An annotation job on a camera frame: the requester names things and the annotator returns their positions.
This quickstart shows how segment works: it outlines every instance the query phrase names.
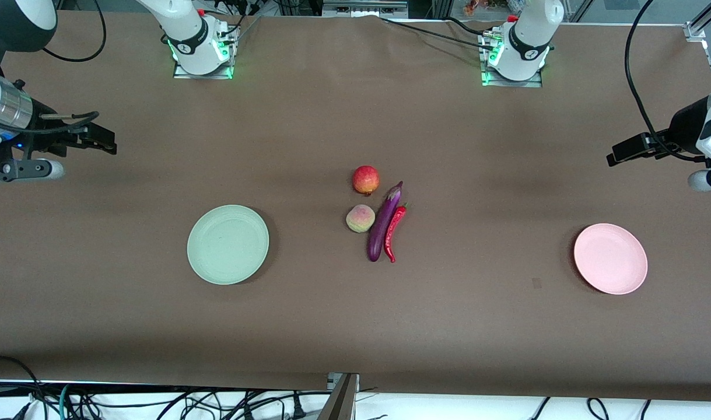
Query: eggplant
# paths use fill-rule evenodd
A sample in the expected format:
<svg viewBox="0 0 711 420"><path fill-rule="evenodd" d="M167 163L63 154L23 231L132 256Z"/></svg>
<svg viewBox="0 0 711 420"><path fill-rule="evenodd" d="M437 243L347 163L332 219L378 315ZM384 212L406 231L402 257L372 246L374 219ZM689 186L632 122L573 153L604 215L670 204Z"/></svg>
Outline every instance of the eggplant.
<svg viewBox="0 0 711 420"><path fill-rule="evenodd" d="M384 247L384 237L389 229L389 223L392 221L394 212L400 205L401 185L396 184L387 193L387 198L384 199L384 204L379 208L379 213L376 215L376 222L371 226L371 231L368 234L368 259L374 263L379 260L381 250Z"/></svg>

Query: brown table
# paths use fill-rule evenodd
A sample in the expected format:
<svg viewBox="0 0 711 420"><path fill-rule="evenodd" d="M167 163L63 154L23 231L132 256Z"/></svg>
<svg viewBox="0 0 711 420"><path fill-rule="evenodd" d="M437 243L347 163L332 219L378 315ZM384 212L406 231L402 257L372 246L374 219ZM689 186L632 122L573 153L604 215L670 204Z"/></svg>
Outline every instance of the brown table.
<svg viewBox="0 0 711 420"><path fill-rule="evenodd" d="M361 372L383 391L711 399L711 194L688 189L697 165L605 159L645 130L627 27L562 26L544 88L507 89L481 86L474 48L371 17L261 19L226 82L171 79L150 15L107 24L88 63L3 62L60 112L101 111L120 152L0 184L0 354L49 380L303 389ZM87 55L98 28L61 13L50 47ZM657 127L711 91L679 27L639 30L633 76ZM349 186L363 164L381 170L369 198ZM369 263L345 213L401 180L398 262ZM217 286L185 243L229 203L261 213L271 249ZM571 267L599 222L646 248L631 295Z"/></svg>

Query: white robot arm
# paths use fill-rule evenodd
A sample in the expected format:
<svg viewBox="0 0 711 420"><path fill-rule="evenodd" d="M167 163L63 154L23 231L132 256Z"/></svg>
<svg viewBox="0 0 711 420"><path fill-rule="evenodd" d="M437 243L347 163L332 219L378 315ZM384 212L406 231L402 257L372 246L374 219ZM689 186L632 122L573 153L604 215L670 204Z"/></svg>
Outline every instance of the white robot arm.
<svg viewBox="0 0 711 420"><path fill-rule="evenodd" d="M527 0L519 20L500 27L502 45L488 64L506 79L531 79L544 66L549 42L564 16L560 0Z"/></svg>
<svg viewBox="0 0 711 420"><path fill-rule="evenodd" d="M228 24L197 11L191 0L136 0L160 22L173 57L186 74L211 74L230 59L232 33ZM52 0L0 0L0 51L38 51L57 29ZM0 76L0 180L55 179L64 174L56 160L32 159L33 152L65 157L68 147L99 149L116 154L114 133L92 120L65 124L76 116L59 115ZM13 151L23 152L15 159Z"/></svg>
<svg viewBox="0 0 711 420"><path fill-rule="evenodd" d="M136 0L158 19L174 59L188 74L213 72L230 58L228 24L201 16L192 0Z"/></svg>

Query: mounting plate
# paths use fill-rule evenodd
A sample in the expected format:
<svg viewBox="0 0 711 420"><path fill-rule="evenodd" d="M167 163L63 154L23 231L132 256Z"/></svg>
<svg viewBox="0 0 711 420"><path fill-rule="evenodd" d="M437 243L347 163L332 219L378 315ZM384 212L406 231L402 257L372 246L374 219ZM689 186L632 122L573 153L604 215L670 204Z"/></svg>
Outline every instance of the mounting plate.
<svg viewBox="0 0 711 420"><path fill-rule="evenodd" d="M230 43L228 48L228 61L222 63L215 71L209 72L206 75L193 75L179 65L179 62L174 58L174 79L209 79L209 80L224 80L233 79L233 66L236 64L236 51L238 50L238 39L241 28L237 27L227 38L222 38L222 40L233 41Z"/></svg>
<svg viewBox="0 0 711 420"><path fill-rule="evenodd" d="M483 35L477 35L477 41L480 45L489 45L493 47L498 47L498 43L501 40L501 29L500 27L494 27L489 31L484 32ZM503 77L497 69L488 64L491 55L496 54L497 51L483 50L483 48L478 48L480 51L480 70L482 72L482 85L483 86L503 86L507 88L530 88L530 87L542 87L542 71L541 69L535 72L534 76L529 80L522 80L521 82L516 82L516 80L510 80Z"/></svg>

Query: metal bracket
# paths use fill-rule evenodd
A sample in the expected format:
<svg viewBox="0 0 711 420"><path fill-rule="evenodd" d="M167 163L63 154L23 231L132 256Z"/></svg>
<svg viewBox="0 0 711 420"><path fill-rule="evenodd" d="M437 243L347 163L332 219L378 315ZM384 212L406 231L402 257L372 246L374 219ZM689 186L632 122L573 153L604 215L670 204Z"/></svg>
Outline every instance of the metal bracket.
<svg viewBox="0 0 711 420"><path fill-rule="evenodd" d="M500 40L500 27L496 26L489 31L485 31L483 35L477 35L477 40L480 45L493 46L495 50L488 51L483 48L479 48L480 51L480 70L482 74L482 85L483 86L503 86L507 88L530 88L530 87L542 87L542 71L541 69L535 72L534 76L529 80L509 80L503 77L498 70L489 65L489 61L494 59L494 55L498 53L500 48L503 48L502 42Z"/></svg>
<svg viewBox="0 0 711 420"><path fill-rule="evenodd" d="M684 24L684 37L698 43L705 39L705 28L711 24L711 2L697 16Z"/></svg>
<svg viewBox="0 0 711 420"><path fill-rule="evenodd" d="M705 31L694 32L692 22L684 24L682 29L684 29L684 37L689 43L701 43L705 40Z"/></svg>

